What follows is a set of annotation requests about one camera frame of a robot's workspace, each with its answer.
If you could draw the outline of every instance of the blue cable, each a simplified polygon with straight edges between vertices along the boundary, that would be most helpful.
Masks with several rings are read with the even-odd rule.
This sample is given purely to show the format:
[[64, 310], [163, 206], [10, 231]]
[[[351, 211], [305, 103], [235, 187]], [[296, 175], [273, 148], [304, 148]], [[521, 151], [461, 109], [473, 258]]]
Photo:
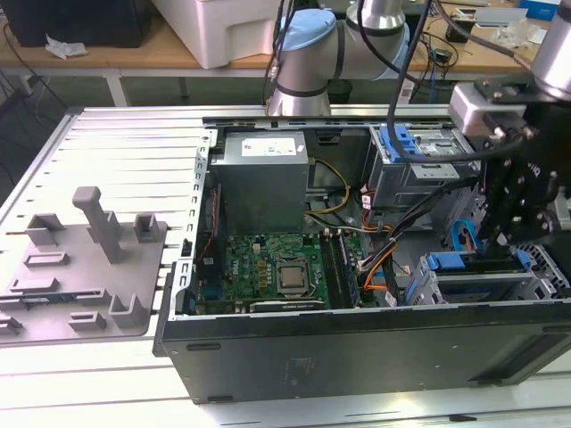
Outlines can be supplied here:
[[472, 220], [466, 220], [464, 218], [459, 218], [452, 223], [452, 245], [454, 246], [455, 251], [462, 251], [462, 244], [458, 238], [460, 234], [460, 226], [464, 225], [468, 231], [469, 238], [476, 247], [477, 250], [482, 248], [482, 242], [476, 238], [476, 226]]

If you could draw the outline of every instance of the cpu socket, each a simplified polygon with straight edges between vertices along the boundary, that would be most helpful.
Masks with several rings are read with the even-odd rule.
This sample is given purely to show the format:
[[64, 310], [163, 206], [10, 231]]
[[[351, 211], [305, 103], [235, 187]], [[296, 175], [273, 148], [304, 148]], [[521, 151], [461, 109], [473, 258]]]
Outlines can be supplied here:
[[277, 292], [285, 296], [302, 296], [310, 291], [307, 262], [305, 260], [282, 261], [276, 264]]

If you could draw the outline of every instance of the computer case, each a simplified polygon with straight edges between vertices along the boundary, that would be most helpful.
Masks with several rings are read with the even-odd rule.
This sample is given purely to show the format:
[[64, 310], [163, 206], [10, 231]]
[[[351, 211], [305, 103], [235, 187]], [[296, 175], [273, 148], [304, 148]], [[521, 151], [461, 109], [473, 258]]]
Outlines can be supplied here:
[[149, 0], [0, 0], [24, 47], [44, 46], [46, 34], [85, 45], [139, 47], [151, 28]]

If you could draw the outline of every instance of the screw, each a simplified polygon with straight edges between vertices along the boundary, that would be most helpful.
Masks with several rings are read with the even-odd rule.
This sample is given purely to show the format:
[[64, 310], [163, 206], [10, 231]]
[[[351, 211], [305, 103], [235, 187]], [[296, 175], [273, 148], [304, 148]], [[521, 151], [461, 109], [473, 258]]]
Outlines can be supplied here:
[[532, 138], [535, 137], [535, 132], [530, 127], [524, 127], [523, 131], [525, 138], [527, 138], [528, 140], [531, 140]]
[[274, 65], [269, 71], [269, 75], [271, 76], [271, 78], [276, 78], [278, 73], [279, 73], [279, 67], [277, 65]]
[[504, 234], [499, 234], [498, 237], [496, 238], [496, 243], [498, 243], [501, 246], [507, 245], [508, 244], [507, 236]]
[[503, 138], [504, 136], [506, 136], [506, 133], [505, 133], [504, 130], [501, 129], [500, 127], [496, 127], [496, 128], [493, 130], [493, 134], [494, 134], [495, 136], [497, 136], [498, 138]]

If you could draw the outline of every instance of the motherboard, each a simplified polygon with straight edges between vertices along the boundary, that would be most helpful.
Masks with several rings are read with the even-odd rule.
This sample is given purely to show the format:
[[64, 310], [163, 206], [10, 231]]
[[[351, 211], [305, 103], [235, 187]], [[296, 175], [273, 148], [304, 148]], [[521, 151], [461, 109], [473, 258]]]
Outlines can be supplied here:
[[353, 233], [229, 236], [225, 275], [220, 284], [202, 285], [199, 302], [218, 312], [224, 304], [268, 300], [318, 300], [331, 309], [341, 304], [332, 288], [344, 279], [351, 288], [348, 301], [355, 304], [354, 269], [364, 257], [361, 238]]

